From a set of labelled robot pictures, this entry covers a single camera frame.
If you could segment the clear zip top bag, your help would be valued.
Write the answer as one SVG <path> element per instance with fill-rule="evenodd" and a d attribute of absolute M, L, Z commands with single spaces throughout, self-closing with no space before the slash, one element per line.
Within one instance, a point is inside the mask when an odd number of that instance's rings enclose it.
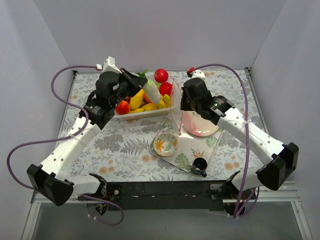
<path fill-rule="evenodd" d="M 174 127 L 174 134 L 178 137 L 182 134 L 183 128 L 183 110 L 181 110 L 181 100 L 183 92 L 179 83 L 173 79 L 170 95 L 170 112 L 169 117 Z"/>

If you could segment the white radish toy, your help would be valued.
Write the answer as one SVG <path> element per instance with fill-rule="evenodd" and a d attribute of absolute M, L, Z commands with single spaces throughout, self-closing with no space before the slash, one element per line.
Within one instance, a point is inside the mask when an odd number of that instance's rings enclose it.
<path fill-rule="evenodd" d="M 137 72 L 136 74 L 139 77 L 147 78 L 147 72 L 148 70 L 146 69 L 144 72 Z M 151 100 L 151 103 L 159 104 L 161 102 L 161 94 L 154 81 L 147 79 L 147 83 L 144 85 L 142 89 L 144 90 L 144 93 L 147 94 L 148 98 Z"/>

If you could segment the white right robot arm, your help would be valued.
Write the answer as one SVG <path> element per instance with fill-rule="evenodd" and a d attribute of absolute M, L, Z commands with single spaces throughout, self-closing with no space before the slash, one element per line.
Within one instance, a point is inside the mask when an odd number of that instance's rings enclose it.
<path fill-rule="evenodd" d="M 246 190 L 264 186 L 276 191 L 296 169 L 299 148 L 284 144 L 258 128 L 222 95 L 212 96 L 201 78 L 187 80 L 182 89 L 180 108 L 194 111 L 203 119 L 229 132 L 258 157 L 262 167 L 237 171 L 213 190 L 216 198 L 237 199 Z"/>

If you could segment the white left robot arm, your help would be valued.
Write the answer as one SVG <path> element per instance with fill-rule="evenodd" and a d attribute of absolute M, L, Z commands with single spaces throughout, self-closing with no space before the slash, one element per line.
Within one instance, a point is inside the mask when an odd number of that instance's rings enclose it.
<path fill-rule="evenodd" d="M 69 170 L 88 143 L 115 115 L 117 105 L 126 97 L 137 94 L 147 82 L 147 78 L 123 68 L 118 73 L 101 73 L 67 139 L 39 165 L 28 167 L 26 172 L 33 188 L 56 206 L 63 205 L 72 196 L 83 194 L 95 200 L 103 199 L 107 193 L 107 182 L 103 177 L 95 173 L 69 177 Z"/>

